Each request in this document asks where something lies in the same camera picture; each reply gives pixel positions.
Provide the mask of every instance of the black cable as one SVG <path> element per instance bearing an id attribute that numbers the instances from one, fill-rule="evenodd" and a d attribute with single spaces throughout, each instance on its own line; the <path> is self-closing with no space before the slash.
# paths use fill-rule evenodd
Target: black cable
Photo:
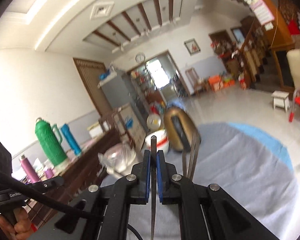
<path id="1" fill-rule="evenodd" d="M 138 231 L 132 226 L 128 224 L 128 229 L 138 238 L 138 240 L 143 240 Z"/>
<path id="2" fill-rule="evenodd" d="M 86 218 L 86 219 L 102 219 L 100 216 L 93 215 L 89 212 L 70 207 L 68 205 L 65 205 L 63 203 L 60 203 L 58 201 L 55 201 L 49 197 L 46 197 L 44 194 L 28 187 L 27 185 L 23 184 L 22 182 L 4 174 L 0 171 L 0 184 L 5 185 L 6 187 L 15 190 L 16 192 L 19 192 L 29 198 L 32 198 L 38 202 L 40 202 L 43 205 L 46 205 L 50 208 L 53 208 L 55 210 L 58 210 L 62 213 Z"/>

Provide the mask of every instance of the wall clock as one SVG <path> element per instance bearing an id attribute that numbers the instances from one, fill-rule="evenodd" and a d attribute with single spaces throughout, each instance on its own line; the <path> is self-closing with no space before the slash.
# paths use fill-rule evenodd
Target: wall clock
<path id="1" fill-rule="evenodd" d="M 146 56 L 144 53 L 142 52 L 139 52 L 137 55 L 136 55 L 136 62 L 137 63 L 142 63 L 146 60 Z"/>

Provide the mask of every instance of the blue thermos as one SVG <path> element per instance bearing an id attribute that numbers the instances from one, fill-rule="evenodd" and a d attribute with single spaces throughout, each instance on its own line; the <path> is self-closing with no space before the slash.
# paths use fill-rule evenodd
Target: blue thermos
<path id="1" fill-rule="evenodd" d="M 77 143 L 77 141 L 74 139 L 72 133 L 70 132 L 69 126 L 65 123 L 61 127 L 61 132 L 63 136 L 66 138 L 68 144 L 70 145 L 71 149 L 74 151 L 75 155 L 79 155 L 81 153 L 81 149 Z"/>

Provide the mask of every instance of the framed picture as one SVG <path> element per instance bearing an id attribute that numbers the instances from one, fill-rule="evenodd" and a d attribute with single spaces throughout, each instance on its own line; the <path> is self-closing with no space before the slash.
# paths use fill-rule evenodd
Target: framed picture
<path id="1" fill-rule="evenodd" d="M 189 41 L 185 41 L 185 46 L 187 50 L 189 51 L 190 55 L 192 56 L 193 54 L 196 54 L 200 52 L 200 48 L 198 43 L 195 41 L 195 39 L 191 39 Z"/>

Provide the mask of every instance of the screw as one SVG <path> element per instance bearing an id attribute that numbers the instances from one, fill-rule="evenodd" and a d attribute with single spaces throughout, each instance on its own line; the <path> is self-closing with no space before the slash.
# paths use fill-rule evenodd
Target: screw
<path id="1" fill-rule="evenodd" d="M 172 175 L 171 178 L 172 178 L 174 181 L 178 181 L 178 180 L 181 180 L 181 179 L 182 179 L 182 177 L 181 177 L 180 174 L 174 174 L 174 175 Z"/>
<path id="2" fill-rule="evenodd" d="M 218 184 L 210 184 L 210 189 L 213 191 L 218 191 L 220 189 L 220 186 Z"/>
<path id="3" fill-rule="evenodd" d="M 91 185 L 88 187 L 88 190 L 90 192 L 96 192 L 99 189 L 99 187 L 97 185 Z"/>
<path id="4" fill-rule="evenodd" d="M 127 176 L 127 180 L 128 180 L 128 181 L 133 181 L 133 180 L 135 180 L 136 178 L 137 178 L 137 176 L 134 175 L 134 174 L 129 174 L 129 175 Z"/>

